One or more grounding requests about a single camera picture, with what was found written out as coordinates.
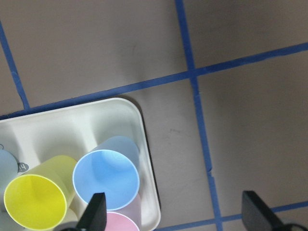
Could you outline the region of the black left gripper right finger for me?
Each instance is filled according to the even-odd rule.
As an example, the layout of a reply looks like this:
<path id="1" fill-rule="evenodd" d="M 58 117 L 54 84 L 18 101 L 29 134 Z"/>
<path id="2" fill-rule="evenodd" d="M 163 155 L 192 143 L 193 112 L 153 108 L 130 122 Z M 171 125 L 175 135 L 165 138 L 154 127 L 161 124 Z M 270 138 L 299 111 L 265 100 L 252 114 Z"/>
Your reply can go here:
<path id="1" fill-rule="evenodd" d="M 242 192 L 242 223 L 247 231 L 306 231 L 297 223 L 282 222 L 254 191 Z"/>

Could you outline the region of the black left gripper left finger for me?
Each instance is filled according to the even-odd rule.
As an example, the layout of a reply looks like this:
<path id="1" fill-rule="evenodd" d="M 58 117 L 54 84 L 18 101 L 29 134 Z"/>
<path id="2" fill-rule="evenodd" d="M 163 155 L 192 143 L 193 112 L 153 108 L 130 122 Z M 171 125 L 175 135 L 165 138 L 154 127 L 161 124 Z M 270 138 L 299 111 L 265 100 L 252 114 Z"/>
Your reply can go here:
<path id="1" fill-rule="evenodd" d="M 95 193 L 79 221 L 60 225 L 61 231 L 104 231 L 107 224 L 105 193 Z"/>

